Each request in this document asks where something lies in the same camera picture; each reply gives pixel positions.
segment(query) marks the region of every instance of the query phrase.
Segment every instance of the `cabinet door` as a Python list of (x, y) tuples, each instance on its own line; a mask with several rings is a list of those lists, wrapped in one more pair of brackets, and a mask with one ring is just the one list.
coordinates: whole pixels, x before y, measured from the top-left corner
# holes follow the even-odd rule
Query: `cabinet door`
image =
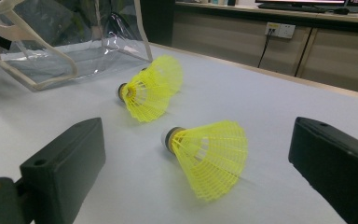
[(358, 91), (358, 33), (319, 29), (297, 76)]
[[(265, 21), (175, 12), (172, 46), (257, 67), (266, 44), (266, 27)], [(272, 36), (260, 68), (294, 76), (308, 30), (296, 26), (291, 39)]]

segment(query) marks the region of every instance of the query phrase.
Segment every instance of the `white table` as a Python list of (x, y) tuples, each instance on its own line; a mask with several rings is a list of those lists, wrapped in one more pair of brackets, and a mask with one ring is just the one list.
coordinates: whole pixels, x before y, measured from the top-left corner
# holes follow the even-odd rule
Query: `white table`
[[(0, 69), (0, 176), (18, 180), (20, 164), (37, 150), (73, 124), (101, 117), (107, 161), (76, 224), (345, 223), (287, 156), (296, 117), (358, 138), (357, 93), (179, 51), (152, 51), (155, 58), (176, 57), (185, 76), (168, 112), (151, 123), (133, 119), (115, 94), (140, 67), (41, 92)], [(244, 128), (249, 157), (232, 191), (205, 203), (160, 136), (174, 126), (222, 119)]]

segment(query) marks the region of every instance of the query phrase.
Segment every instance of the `transparent plastic bag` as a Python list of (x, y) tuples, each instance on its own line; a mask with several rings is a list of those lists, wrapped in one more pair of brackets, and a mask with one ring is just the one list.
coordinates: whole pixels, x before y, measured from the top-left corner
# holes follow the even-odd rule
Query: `transparent plastic bag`
[(37, 90), (152, 61), (139, 0), (0, 0), (0, 65)]

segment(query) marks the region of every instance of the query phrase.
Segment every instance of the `power socket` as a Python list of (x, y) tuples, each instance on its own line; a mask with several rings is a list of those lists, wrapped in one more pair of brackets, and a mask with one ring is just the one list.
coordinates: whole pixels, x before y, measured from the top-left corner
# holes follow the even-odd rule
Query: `power socket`
[(277, 36), (291, 39), (293, 37), (293, 34), (295, 33), (295, 28), (295, 25), (281, 24)]
[(272, 30), (273, 36), (278, 36), (279, 30), (280, 30), (281, 24), (276, 22), (267, 22), (266, 32), (265, 35), (269, 34), (269, 30)]

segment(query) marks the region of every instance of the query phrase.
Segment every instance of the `cable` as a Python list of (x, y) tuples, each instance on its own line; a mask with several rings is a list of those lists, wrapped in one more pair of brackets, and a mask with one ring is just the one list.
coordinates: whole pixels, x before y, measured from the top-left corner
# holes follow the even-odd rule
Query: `cable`
[(304, 58), (305, 51), (307, 49), (308, 43), (310, 42), (310, 37), (312, 36), (312, 32), (313, 32), (313, 27), (310, 28), (310, 34), (308, 35), (307, 42), (305, 43), (304, 49), (303, 49), (303, 51), (301, 53), (300, 60), (298, 61), (298, 65), (297, 65), (297, 68), (296, 68), (296, 71), (295, 71), (295, 77), (297, 77), (297, 75), (298, 75), (298, 70), (300, 69), (302, 60)]
[(261, 54), (261, 58), (260, 58), (260, 61), (258, 62), (257, 68), (260, 67), (261, 61), (263, 60), (263, 57), (264, 57), (264, 53), (266, 53), (267, 45), (269, 44), (269, 39), (271, 38), (271, 36), (272, 36), (272, 34), (273, 34), (274, 32), (275, 32), (275, 30), (273, 30), (273, 29), (269, 29), (269, 30), (268, 30), (268, 34), (267, 34), (267, 38), (266, 38), (266, 43), (265, 43), (264, 49), (263, 49), (263, 54)]

